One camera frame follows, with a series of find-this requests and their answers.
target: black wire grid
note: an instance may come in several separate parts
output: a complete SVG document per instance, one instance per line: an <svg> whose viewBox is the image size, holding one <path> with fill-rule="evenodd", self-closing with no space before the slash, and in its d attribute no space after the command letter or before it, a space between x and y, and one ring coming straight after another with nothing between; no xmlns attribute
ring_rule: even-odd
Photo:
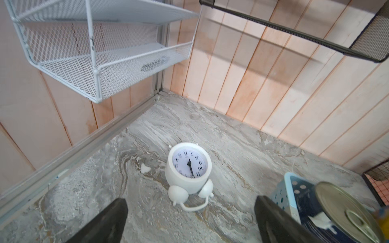
<svg viewBox="0 0 389 243"><path fill-rule="evenodd" d="M389 205L389 159L362 174L381 207Z"/></svg>

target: white wire mesh basket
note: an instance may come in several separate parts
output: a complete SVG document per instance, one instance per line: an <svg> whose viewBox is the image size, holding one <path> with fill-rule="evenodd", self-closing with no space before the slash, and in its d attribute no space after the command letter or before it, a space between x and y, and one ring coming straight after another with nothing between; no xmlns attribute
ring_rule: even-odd
<svg viewBox="0 0 389 243"><path fill-rule="evenodd" d="M151 0L5 2L29 62L95 103L189 58L193 40L165 47L158 29L199 16Z"/></svg>

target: gray marble surface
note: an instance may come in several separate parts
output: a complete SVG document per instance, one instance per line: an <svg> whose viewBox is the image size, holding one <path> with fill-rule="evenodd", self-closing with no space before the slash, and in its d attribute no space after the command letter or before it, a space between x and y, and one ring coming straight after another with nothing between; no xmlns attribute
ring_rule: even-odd
<svg viewBox="0 0 389 243"><path fill-rule="evenodd" d="M193 142L211 156L215 197L199 212L173 207L165 179L169 145ZM151 167L140 172L141 164ZM65 242L117 197L128 204L122 242L261 242L257 195L293 172L329 181L360 202L378 204L362 178L238 121L165 94L16 220L0 242ZM200 201L190 196L187 204Z"/></svg>

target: wooden plank wall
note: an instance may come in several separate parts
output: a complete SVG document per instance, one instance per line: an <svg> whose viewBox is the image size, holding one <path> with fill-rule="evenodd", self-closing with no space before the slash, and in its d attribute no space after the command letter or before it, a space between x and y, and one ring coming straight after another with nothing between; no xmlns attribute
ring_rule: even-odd
<svg viewBox="0 0 389 243"><path fill-rule="evenodd" d="M94 104L31 66L0 1L0 194L154 91L152 77Z"/></svg>
<svg viewBox="0 0 389 243"><path fill-rule="evenodd" d="M225 0L217 4L350 46L386 0ZM197 1L184 6L199 8ZM174 24L173 43L195 23ZM389 61L346 57L203 7L189 60L164 88L361 173L389 157Z"/></svg>

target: clock hand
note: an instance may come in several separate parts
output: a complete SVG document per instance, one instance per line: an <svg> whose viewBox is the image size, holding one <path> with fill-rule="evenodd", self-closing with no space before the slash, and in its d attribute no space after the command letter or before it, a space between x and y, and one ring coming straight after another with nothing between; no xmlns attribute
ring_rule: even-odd
<svg viewBox="0 0 389 243"><path fill-rule="evenodd" d="M191 159L189 159L189 162L187 163L187 165L189 166L189 169L191 169L192 176L194 177L195 175L193 174Z"/></svg>

